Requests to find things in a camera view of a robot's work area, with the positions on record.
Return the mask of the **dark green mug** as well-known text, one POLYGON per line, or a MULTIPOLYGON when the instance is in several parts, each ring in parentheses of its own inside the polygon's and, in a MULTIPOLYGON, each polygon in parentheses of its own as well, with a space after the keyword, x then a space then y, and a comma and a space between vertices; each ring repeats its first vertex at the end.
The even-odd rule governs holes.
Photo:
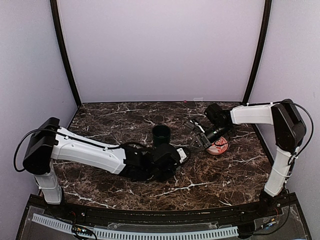
POLYGON ((169 144, 171 141, 171 129, 167 125, 156 125, 152 128, 153 145, 169 144))

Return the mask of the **black frame post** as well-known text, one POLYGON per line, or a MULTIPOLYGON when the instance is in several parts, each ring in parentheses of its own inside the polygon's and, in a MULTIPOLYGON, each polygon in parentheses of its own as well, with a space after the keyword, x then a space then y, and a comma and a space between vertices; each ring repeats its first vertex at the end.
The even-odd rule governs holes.
POLYGON ((269 20, 271 15, 271 8, 272 8, 272 0, 265 0, 256 51, 255 51, 250 75, 248 78, 247 86, 242 99, 243 104, 246 104, 249 102, 253 88, 254 88, 254 84, 258 74, 258 70, 259 70, 259 66, 260 66, 260 62, 261 62, 261 58, 262 58, 263 50, 265 46, 265 41, 267 37, 269 20))
POLYGON ((76 86, 76 81, 72 72, 69 56, 67 53, 67 48, 64 40, 64 34, 63 34, 63 29, 61 25, 60 14, 59 14, 58 1, 50 0, 49 2, 50 2, 51 15, 52 15, 53 25, 55 29, 56 39, 57 39, 62 63, 64 66, 64 70, 66 73, 67 81, 68 81, 74 102, 77 108, 79 108, 82 105, 82 101, 76 86))

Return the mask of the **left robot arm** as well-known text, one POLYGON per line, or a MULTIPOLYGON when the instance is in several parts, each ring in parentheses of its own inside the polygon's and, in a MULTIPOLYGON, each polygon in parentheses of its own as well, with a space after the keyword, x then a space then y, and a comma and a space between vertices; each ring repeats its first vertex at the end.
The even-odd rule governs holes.
POLYGON ((22 139, 26 138, 29 143, 22 168, 17 167, 21 142, 13 155, 13 167, 18 173, 27 171, 34 176, 45 202, 60 218, 67 218, 71 208, 63 201, 64 192, 58 183, 53 160, 80 163, 137 182, 164 182, 174 176, 188 157, 183 148, 169 143, 146 147, 137 142, 113 145, 89 139, 60 126, 56 117, 50 117, 22 139))

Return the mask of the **black front table rail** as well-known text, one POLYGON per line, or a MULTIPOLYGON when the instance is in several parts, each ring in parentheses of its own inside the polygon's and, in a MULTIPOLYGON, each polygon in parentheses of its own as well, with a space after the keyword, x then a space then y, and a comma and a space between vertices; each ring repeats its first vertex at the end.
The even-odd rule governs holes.
POLYGON ((125 224, 193 224, 222 221, 223 223, 248 222, 257 218, 258 202, 198 210, 140 211, 92 207, 66 202, 65 206, 76 213, 80 223, 106 225, 125 224))

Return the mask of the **left black frame post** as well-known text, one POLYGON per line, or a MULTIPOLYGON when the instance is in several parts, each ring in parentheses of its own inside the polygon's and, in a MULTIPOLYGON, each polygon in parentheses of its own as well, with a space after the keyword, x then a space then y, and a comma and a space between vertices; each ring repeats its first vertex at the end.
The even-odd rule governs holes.
POLYGON ((69 56, 67 53, 67 48, 64 40, 64 34, 63 34, 63 29, 61 25, 60 14, 59 14, 58 1, 50 0, 49 2, 50 2, 51 15, 52 15, 53 25, 55 29, 56 39, 57 39, 62 63, 64 66, 64 70, 66 73, 67 81, 68 81, 74 102, 77 108, 79 108, 82 105, 82 101, 76 86, 76 81, 72 72, 69 56))

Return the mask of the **right black frame post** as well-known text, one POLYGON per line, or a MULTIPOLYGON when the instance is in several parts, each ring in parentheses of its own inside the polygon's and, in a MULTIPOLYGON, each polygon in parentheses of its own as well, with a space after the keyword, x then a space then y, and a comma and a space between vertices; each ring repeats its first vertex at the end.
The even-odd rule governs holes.
POLYGON ((260 62, 261 62, 261 58, 262 58, 263 50, 265 46, 265 41, 267 37, 269 20, 271 15, 271 8, 272 8, 272 0, 265 0, 256 51, 255 51, 250 75, 248 78, 247 86, 242 99, 243 104, 246 104, 249 102, 253 88, 254 88, 254 84, 258 74, 258 70, 259 70, 259 66, 260 66, 260 62))

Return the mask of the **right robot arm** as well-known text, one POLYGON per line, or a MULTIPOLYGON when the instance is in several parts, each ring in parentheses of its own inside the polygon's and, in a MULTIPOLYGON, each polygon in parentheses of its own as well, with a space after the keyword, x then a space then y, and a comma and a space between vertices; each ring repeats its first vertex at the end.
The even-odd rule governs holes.
POLYGON ((247 103, 229 109, 222 109, 213 103, 205 109, 204 116, 211 123, 210 127, 204 127, 195 119, 186 122, 186 126, 195 132, 189 145, 195 152, 208 150, 235 126, 269 126, 273 131, 275 155, 262 193, 272 198, 284 189, 296 159, 310 143, 315 130, 311 114, 291 99, 247 103))

